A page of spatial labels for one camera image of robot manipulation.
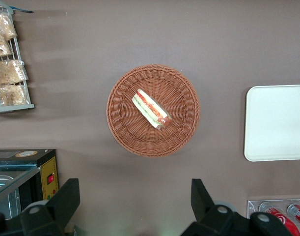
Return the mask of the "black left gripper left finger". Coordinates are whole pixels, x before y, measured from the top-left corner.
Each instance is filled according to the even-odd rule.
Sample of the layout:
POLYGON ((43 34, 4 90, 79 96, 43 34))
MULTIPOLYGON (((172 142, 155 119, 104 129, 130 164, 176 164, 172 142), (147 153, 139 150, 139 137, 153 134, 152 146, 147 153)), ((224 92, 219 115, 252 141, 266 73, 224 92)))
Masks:
POLYGON ((79 205, 79 180, 70 178, 45 205, 30 206, 9 220, 0 213, 0 236, 63 236, 79 205))

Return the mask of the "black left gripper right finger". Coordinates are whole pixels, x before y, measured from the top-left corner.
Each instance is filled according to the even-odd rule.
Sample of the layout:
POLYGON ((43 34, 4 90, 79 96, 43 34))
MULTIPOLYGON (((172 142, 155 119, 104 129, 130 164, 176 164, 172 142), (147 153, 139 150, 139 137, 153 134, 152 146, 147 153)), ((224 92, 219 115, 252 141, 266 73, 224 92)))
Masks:
POLYGON ((201 179, 191 180, 191 207, 195 216, 183 236, 296 236, 292 226, 270 213, 244 218, 230 207, 216 205, 201 179))

